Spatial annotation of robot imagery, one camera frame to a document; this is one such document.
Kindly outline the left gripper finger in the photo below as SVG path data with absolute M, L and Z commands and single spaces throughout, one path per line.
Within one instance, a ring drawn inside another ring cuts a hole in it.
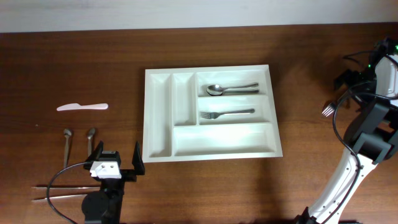
M 142 160 L 141 147 L 138 141 L 136 141 L 134 146 L 132 165 L 134 167 L 134 172 L 136 175 L 145 175 L 146 169 Z
M 94 162 L 99 160 L 103 152 L 103 146 L 103 141 L 100 141 L 95 150 L 90 154 L 90 156 L 88 156 L 88 162 Z

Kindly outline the metal fork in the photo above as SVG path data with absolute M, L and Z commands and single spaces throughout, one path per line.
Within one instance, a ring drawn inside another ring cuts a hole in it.
M 324 117 L 329 117 L 330 115 L 334 114 L 335 110 L 336 110 L 336 103 L 332 101 L 323 108 L 322 115 Z
M 237 114 L 253 114 L 256 110 L 254 108 L 247 109 L 247 110 L 234 110 L 234 111 L 223 111 L 223 112 L 206 112 L 201 111 L 199 115 L 201 118 L 204 119 L 217 119 L 223 115 L 237 115 Z

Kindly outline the metal tablespoon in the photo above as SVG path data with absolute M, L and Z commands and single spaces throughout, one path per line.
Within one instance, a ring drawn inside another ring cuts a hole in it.
M 222 95 L 243 95 L 251 93 L 259 93 L 259 90 L 239 90 L 239 91 L 206 91 L 210 96 L 222 96 Z
M 228 89 L 237 89 L 237 88 L 251 88 L 251 87 L 258 87 L 258 83 L 251 83 L 248 85 L 240 85 L 240 86 L 229 86 L 229 87 L 222 87 L 221 85 L 210 85 L 207 87 L 207 90 L 210 90 L 211 92 L 224 92 Z

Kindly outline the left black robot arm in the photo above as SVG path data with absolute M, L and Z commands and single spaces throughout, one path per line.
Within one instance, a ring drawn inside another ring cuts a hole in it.
M 85 196 L 81 210 L 85 223 L 119 223 L 126 182 L 136 182 L 137 176 L 146 170 L 141 157 L 141 147 L 137 142 L 132 156 L 133 169 L 122 169 L 118 151 L 105 151 L 104 143 L 98 143 L 96 149 L 85 161 L 84 169 L 100 183 L 97 191 Z

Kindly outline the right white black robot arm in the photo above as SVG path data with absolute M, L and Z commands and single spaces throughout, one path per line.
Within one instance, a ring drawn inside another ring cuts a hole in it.
M 295 217 L 295 224 L 339 223 L 366 176 L 397 154 L 397 41 L 387 37 L 367 54 L 363 71 L 346 70 L 334 80 L 336 90 L 347 89 L 329 105 L 332 126 L 336 126 L 339 107 L 348 99 L 359 105 L 359 114 L 344 135 L 334 131 L 345 147 L 340 163 L 321 196 Z

